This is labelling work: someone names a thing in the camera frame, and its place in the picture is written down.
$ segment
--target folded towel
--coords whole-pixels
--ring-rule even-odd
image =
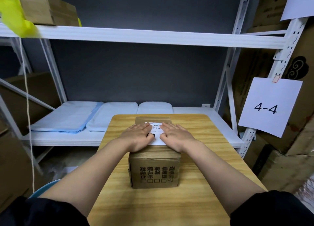
[[[136,102],[110,102],[104,103],[94,117],[87,123],[89,131],[106,132],[112,117],[116,114],[136,114]]]
[[[166,102],[143,102],[139,104],[137,114],[173,113],[172,105]]]
[[[33,131],[79,133],[92,119],[102,102],[68,101],[31,125]]]

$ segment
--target wooden tabletop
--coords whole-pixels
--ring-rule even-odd
[[[182,125],[223,160],[263,187],[213,122],[204,114],[115,115],[98,150],[133,125],[136,116],[170,117],[174,124]],[[128,173],[128,155],[122,158],[98,196],[88,216],[91,226],[230,225],[227,213],[189,156],[182,154],[178,187],[132,189]]]

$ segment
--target paper sign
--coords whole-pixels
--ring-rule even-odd
[[[282,137],[302,81],[254,77],[239,125]]]
[[[149,145],[166,145],[161,139],[160,139],[160,134],[163,133],[163,130],[160,128],[160,125],[162,123],[151,123],[149,122],[153,128],[150,131],[150,133],[154,134],[155,140],[153,140]]]
[[[282,20],[314,16],[314,0],[287,0]]]

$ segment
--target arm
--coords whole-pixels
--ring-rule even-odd
[[[154,135],[149,133],[151,129],[149,123],[127,128],[119,138],[110,141],[40,197],[68,202],[87,217],[101,189],[122,157],[127,152],[141,150],[154,139]]]
[[[160,139],[173,150],[192,158],[229,216],[255,193],[265,192],[182,126],[163,123],[160,127],[165,132]]]

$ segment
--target black sleeve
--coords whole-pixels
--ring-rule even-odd
[[[72,204],[45,198],[16,198],[0,214],[0,226],[89,225]]]
[[[231,213],[230,225],[314,225],[314,214],[288,192],[253,195]]]

